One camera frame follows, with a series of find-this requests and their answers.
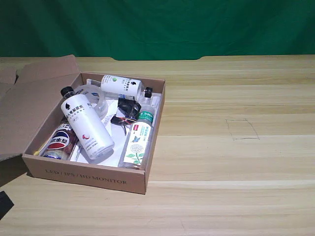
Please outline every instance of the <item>large white bottle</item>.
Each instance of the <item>large white bottle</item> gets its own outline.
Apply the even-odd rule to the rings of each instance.
[[[63,88],[61,94],[66,99],[61,110],[89,158],[95,160],[110,152],[115,144],[87,97],[75,95],[72,87]]]

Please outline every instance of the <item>cardboard box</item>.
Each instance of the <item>cardboard box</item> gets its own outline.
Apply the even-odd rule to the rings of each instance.
[[[34,177],[145,194],[164,105],[164,80],[132,77],[162,95],[147,164],[131,170],[32,155],[63,117],[60,90],[85,84],[87,79],[101,81],[103,74],[80,72],[73,55],[26,65],[15,84],[12,69],[1,74],[0,82],[8,85],[0,100],[0,159],[22,153]]]

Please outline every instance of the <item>box side wall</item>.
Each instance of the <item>box side wall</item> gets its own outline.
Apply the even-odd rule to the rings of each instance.
[[[147,163],[145,164],[145,184],[146,184],[146,187],[147,187],[148,181],[149,181],[149,175],[150,175],[150,170],[151,170],[154,150],[155,150],[155,146],[156,146],[156,142],[157,142],[158,128],[159,128],[159,125],[160,125],[160,122],[161,122],[164,102],[165,102],[165,83],[164,83],[164,86],[163,86],[163,89],[162,89],[161,104],[160,104],[160,107],[159,107],[158,116],[157,116],[156,124],[155,124],[155,127],[154,127],[154,133],[153,133],[153,137],[152,137],[152,140],[151,140],[152,145],[151,145],[151,149],[150,149],[150,153],[149,153],[149,158],[147,160]]]
[[[145,194],[143,171],[125,171],[23,154],[30,173],[37,178]]]

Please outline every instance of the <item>wood grain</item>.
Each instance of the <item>wood grain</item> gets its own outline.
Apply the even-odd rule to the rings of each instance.
[[[147,194],[22,175],[0,235],[315,235],[315,56],[78,63],[166,79]]]

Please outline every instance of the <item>bottle cap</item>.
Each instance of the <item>bottle cap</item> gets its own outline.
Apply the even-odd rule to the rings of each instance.
[[[151,98],[152,97],[152,92],[153,92],[152,88],[146,87],[146,89],[144,90],[144,97]]]
[[[62,96],[65,96],[68,92],[73,92],[73,88],[70,86],[64,87],[61,89],[60,93]]]

